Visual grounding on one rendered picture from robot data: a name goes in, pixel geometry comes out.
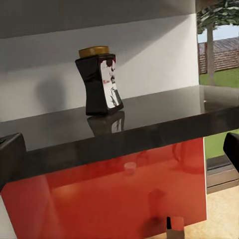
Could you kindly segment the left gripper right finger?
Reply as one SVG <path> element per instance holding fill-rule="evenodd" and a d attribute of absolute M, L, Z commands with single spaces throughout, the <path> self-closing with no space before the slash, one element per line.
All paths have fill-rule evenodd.
<path fill-rule="evenodd" d="M 239 134 L 228 132 L 223 150 L 239 172 Z"/>

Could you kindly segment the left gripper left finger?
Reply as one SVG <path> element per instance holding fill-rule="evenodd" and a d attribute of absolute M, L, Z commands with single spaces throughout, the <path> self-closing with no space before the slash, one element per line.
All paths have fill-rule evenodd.
<path fill-rule="evenodd" d="M 21 132 L 0 138 L 0 194 L 25 151 Z"/>

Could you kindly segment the bottle of coffee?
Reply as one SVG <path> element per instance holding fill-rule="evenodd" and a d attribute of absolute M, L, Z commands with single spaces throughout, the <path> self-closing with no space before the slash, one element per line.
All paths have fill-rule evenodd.
<path fill-rule="evenodd" d="M 109 116 L 124 108 L 115 84 L 116 55 L 108 46 L 79 50 L 75 64 L 86 88 L 86 115 Z"/>

